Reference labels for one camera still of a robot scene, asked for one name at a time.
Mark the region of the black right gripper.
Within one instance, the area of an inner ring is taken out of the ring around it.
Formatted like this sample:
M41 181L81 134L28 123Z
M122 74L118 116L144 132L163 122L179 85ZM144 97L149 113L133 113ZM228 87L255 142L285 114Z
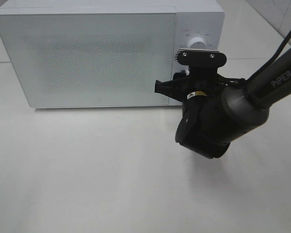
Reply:
M221 107L228 96L233 100L242 99L244 84L245 79L224 77L217 69L190 68L175 72L171 81L156 80L154 92L182 102L183 107Z

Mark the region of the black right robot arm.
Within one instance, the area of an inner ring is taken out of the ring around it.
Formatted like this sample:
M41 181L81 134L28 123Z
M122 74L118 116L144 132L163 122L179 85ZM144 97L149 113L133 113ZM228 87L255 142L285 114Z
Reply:
M232 141L263 125L270 107L291 94L291 48L276 54L249 79L226 78L216 50L179 49L175 59L188 72L155 82L154 91L182 104L175 141L206 158L219 158Z

